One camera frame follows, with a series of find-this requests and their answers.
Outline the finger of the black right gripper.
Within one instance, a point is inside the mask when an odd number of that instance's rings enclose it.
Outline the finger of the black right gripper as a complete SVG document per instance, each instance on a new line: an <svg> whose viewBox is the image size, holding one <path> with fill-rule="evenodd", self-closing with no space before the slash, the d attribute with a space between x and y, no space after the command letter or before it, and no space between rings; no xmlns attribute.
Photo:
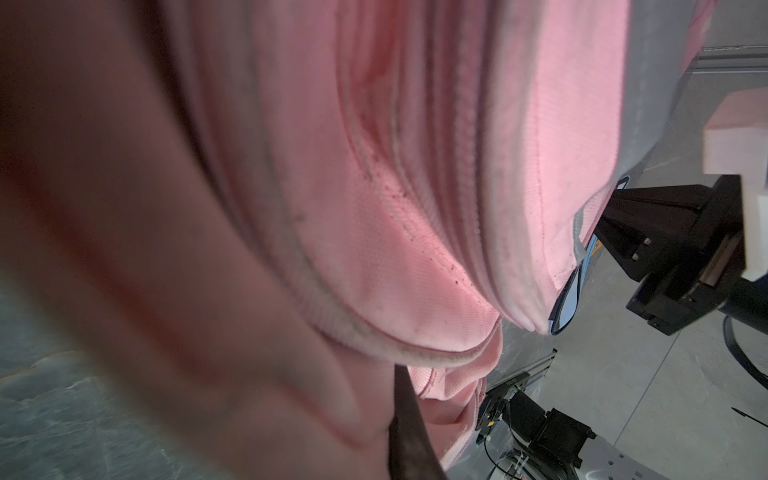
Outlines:
<svg viewBox="0 0 768 480"><path fill-rule="evenodd" d="M704 185L617 189L595 234L625 274L640 282L676 262L710 194Z"/></svg>

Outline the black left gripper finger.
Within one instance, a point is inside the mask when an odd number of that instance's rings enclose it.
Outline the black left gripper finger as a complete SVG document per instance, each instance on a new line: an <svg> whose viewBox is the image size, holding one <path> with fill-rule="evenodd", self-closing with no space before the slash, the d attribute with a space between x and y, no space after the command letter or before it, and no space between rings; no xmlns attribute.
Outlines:
<svg viewBox="0 0 768 480"><path fill-rule="evenodd" d="M446 480L432 448L408 369L394 370L394 417L389 426L389 475L392 480Z"/></svg>

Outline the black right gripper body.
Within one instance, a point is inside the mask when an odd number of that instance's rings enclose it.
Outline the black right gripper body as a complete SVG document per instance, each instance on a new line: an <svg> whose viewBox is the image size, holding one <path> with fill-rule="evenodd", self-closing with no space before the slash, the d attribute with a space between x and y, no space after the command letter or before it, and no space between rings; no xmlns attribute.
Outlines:
<svg viewBox="0 0 768 480"><path fill-rule="evenodd" d="M710 197L676 262L638 282L626 307L666 335L715 310L765 333L767 276L756 281L742 277L741 181L736 175L723 175L709 188Z"/></svg>

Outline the pink school backpack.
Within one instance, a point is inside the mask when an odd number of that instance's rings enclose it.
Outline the pink school backpack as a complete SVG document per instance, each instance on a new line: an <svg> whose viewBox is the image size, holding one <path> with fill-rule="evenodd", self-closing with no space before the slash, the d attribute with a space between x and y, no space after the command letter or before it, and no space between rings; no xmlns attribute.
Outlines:
<svg viewBox="0 0 768 480"><path fill-rule="evenodd" d="M711 1L5 1L1 265L242 479L443 470Z"/></svg>

